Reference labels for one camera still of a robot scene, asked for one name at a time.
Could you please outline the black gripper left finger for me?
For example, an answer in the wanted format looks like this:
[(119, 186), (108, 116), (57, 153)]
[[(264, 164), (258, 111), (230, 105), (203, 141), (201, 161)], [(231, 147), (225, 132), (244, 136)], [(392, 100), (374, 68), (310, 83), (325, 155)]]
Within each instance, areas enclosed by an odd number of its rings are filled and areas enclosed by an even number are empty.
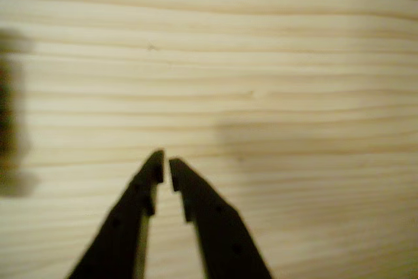
[(148, 227), (163, 182), (164, 151), (153, 152), (108, 213), (69, 278), (143, 278)]

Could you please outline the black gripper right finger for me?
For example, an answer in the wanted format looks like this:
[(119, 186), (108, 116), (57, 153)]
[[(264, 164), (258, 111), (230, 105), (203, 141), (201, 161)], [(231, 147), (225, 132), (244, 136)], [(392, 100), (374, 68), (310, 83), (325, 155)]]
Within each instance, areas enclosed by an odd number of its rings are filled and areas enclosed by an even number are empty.
[(271, 278), (238, 211), (180, 158), (169, 160), (172, 185), (193, 225), (207, 278)]

